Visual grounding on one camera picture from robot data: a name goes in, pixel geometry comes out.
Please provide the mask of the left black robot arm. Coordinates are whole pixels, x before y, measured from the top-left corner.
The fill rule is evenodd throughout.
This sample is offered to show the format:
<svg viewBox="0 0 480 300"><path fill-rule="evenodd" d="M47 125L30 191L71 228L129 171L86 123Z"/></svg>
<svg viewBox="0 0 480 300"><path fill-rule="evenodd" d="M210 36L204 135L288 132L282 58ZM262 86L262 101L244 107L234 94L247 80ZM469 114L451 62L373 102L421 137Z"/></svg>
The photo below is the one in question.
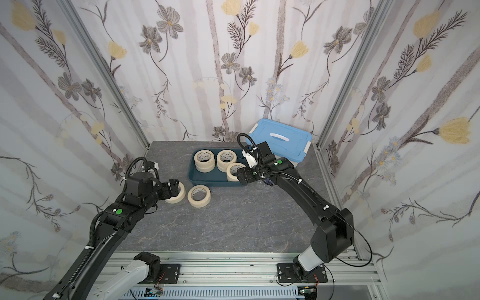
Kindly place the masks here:
<svg viewBox="0 0 480 300"><path fill-rule="evenodd" d="M135 226L157 208L158 202L179 195L180 182L160 181L155 164L137 157L126 168L125 183L116 201L97 213L89 227L89 241L45 300L85 300L111 256Z"/></svg>

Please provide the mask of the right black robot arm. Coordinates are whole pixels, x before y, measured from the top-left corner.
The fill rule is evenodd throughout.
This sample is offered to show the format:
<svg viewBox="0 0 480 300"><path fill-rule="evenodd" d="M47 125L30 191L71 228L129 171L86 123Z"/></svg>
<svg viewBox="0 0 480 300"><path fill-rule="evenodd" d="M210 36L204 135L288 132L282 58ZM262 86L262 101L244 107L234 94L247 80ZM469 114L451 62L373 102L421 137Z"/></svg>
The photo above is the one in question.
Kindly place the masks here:
<svg viewBox="0 0 480 300"><path fill-rule="evenodd" d="M257 144L250 135L240 133L237 143L247 160L247 166L237 171L241 185L261 182L266 186L278 187L293 199L316 226L310 245L293 260L292 269L297 283L312 278L316 271L354 245L356 235L363 237L355 228L350 210L339 209L325 200L304 180L289 159L277 158L267 142Z"/></svg>

